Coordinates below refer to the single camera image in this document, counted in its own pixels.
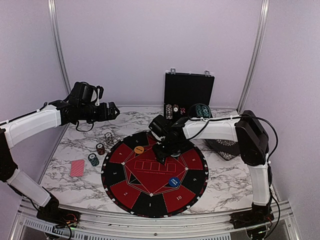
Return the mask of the orange dealer button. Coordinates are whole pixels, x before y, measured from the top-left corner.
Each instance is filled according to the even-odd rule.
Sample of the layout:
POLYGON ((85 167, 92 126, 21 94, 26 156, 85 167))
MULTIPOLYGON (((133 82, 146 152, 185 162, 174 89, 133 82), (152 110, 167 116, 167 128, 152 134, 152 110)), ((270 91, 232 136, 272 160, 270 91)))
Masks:
POLYGON ((134 148, 134 152, 136 153, 136 154, 142 154, 143 152, 144 152, 144 147, 143 146, 136 146, 135 148, 134 148))

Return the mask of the white black poker chip stack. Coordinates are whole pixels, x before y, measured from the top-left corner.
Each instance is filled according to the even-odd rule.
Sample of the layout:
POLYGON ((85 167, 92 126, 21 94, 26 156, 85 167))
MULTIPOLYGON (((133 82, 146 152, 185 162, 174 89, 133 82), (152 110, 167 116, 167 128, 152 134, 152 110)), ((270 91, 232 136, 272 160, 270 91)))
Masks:
POLYGON ((107 132, 104 134, 105 144, 108 146, 112 146, 114 143, 113 134, 111 132, 107 132))

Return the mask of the red poker chip stack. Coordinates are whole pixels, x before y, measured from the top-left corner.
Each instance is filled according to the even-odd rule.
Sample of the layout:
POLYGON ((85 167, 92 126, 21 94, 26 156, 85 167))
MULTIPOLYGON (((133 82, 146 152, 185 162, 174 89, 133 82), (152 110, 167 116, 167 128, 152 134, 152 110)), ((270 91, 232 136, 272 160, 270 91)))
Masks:
POLYGON ((98 155, 100 155, 100 156, 104 155, 106 152, 104 144, 98 143, 96 145, 96 151, 97 151, 98 155))

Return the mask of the green poker chip stack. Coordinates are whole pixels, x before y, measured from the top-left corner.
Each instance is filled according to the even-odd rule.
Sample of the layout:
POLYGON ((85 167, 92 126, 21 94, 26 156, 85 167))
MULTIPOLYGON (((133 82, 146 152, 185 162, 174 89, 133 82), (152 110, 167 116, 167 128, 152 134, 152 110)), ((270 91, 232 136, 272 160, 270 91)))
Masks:
POLYGON ((97 155, 95 153, 90 153, 88 155, 88 160, 89 160, 89 162, 91 163, 91 165, 93 167, 98 166, 99 163, 100 163, 100 161, 99 161, 99 159, 98 159, 98 157, 97 157, 97 155))

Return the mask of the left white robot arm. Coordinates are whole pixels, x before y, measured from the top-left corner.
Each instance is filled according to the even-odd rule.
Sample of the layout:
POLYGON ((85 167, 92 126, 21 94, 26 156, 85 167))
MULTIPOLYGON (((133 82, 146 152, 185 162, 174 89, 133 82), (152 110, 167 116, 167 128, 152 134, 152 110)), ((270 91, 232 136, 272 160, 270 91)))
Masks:
POLYGON ((114 102, 70 104, 57 100, 27 115, 0 124, 0 180, 39 206, 38 212, 53 223, 63 219, 58 199, 18 168, 11 149, 18 143, 48 129, 79 121, 89 124, 114 120, 120 110, 114 102))

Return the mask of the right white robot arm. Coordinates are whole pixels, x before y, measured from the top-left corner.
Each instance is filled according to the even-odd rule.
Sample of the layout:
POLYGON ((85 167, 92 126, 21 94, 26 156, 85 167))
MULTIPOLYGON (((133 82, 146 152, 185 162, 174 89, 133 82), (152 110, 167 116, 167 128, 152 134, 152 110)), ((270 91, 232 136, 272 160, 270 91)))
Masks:
POLYGON ((191 140, 224 140, 237 142, 240 157, 248 166, 252 190, 252 209, 247 219, 258 224, 267 216, 272 202, 272 171, 269 158, 269 136, 262 126, 263 118, 246 110, 237 116, 225 118, 182 117, 175 123, 158 115, 149 129, 160 141, 152 149, 161 164, 172 155, 182 154, 191 140))

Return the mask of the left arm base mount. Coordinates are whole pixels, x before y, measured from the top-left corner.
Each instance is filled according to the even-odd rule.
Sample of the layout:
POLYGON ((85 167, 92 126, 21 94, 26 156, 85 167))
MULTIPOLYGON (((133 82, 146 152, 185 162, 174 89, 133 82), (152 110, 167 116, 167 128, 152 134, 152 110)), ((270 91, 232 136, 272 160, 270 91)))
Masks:
POLYGON ((80 218, 78 211, 59 207, 57 199, 51 199, 45 206, 39 206, 36 217, 57 224, 58 228, 76 227, 80 218))

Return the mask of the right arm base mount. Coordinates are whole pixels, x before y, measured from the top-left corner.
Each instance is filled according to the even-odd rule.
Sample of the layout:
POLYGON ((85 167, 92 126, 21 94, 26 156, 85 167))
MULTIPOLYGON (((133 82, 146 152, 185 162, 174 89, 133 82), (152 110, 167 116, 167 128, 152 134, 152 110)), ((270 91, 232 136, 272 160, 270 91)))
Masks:
POLYGON ((252 204, 251 207, 250 210, 238 211, 230 215, 229 222, 234 229, 264 224, 275 219, 270 203, 265 206, 252 204))

